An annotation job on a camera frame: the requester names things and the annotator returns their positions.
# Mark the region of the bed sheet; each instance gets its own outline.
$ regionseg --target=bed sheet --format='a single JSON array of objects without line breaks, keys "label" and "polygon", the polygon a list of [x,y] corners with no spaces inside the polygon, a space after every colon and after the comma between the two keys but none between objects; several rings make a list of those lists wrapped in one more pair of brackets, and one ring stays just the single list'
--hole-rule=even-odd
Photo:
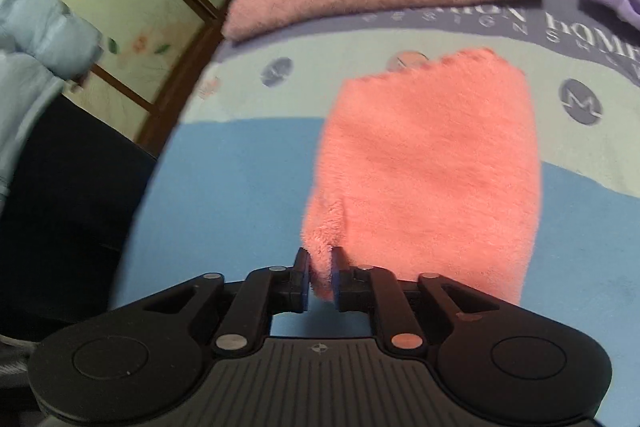
[{"label": "bed sheet", "polygon": [[[344,79],[488,46],[523,69],[543,210],[522,306],[585,331],[614,376],[598,419],[640,423],[640,34],[579,0],[398,10],[302,23],[204,71],[129,241],[114,305],[207,271],[292,263],[322,122]],[[366,335],[311,299],[274,335]]]}]

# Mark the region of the ribbed gray panel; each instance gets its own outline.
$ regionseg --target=ribbed gray panel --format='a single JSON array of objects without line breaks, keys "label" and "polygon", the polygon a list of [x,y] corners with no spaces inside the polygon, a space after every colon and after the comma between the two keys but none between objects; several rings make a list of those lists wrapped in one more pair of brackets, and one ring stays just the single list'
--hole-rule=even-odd
[{"label": "ribbed gray panel", "polygon": [[250,357],[218,362],[190,399],[140,425],[498,427],[452,402],[423,364],[393,359],[373,339],[276,338]]}]

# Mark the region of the puffy jacket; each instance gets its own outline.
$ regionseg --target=puffy jacket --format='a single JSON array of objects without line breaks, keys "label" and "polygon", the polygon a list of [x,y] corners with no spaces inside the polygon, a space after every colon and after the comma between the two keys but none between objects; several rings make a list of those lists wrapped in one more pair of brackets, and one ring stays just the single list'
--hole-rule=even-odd
[{"label": "puffy jacket", "polygon": [[34,123],[100,58],[101,40],[60,0],[0,0],[0,212]]}]

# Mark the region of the person's arm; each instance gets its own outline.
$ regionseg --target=person's arm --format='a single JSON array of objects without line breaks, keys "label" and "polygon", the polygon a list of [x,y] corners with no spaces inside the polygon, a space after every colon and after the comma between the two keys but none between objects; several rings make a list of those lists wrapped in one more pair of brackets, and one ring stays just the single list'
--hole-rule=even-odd
[{"label": "person's arm", "polygon": [[100,32],[61,0],[0,0],[0,30],[63,80],[84,77],[102,54]]}]

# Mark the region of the black pants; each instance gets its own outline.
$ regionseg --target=black pants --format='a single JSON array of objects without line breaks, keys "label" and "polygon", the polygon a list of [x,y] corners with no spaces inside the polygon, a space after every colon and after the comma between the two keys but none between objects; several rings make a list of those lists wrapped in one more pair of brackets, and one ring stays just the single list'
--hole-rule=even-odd
[{"label": "black pants", "polygon": [[155,163],[62,95],[49,105],[0,216],[0,335],[39,341],[107,309]]}]

